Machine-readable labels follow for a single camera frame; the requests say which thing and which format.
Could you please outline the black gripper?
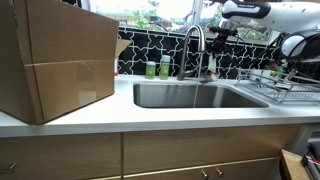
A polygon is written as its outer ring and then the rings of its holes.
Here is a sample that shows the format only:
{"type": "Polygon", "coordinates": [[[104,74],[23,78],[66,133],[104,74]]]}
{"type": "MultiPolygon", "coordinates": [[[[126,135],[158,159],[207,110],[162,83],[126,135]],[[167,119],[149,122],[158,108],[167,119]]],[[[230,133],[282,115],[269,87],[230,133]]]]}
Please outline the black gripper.
{"type": "Polygon", "coordinates": [[[224,29],[220,27],[210,27],[209,31],[216,33],[217,36],[212,42],[213,53],[221,53],[226,49],[226,41],[229,36],[237,36],[237,30],[224,29]]]}

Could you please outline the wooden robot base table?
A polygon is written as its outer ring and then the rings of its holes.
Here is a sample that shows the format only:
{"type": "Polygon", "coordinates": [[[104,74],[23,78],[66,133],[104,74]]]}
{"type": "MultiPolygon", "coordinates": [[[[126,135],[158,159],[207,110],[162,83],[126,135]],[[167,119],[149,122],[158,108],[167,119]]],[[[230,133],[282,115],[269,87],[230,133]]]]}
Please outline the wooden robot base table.
{"type": "Polygon", "coordinates": [[[301,160],[300,155],[282,149],[279,161],[281,180],[310,180],[306,169],[301,164],[301,160]]]}

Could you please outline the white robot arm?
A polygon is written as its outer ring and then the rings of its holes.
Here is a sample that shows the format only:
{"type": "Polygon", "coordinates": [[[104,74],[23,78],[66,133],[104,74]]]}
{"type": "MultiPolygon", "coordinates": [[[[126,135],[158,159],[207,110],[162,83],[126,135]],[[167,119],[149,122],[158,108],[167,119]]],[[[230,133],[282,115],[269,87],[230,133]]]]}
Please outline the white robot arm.
{"type": "Polygon", "coordinates": [[[320,4],[317,2],[243,2],[227,0],[222,5],[222,22],[211,31],[230,36],[236,25],[254,20],[287,36],[280,45],[288,61],[318,62],[320,58],[320,4]]]}

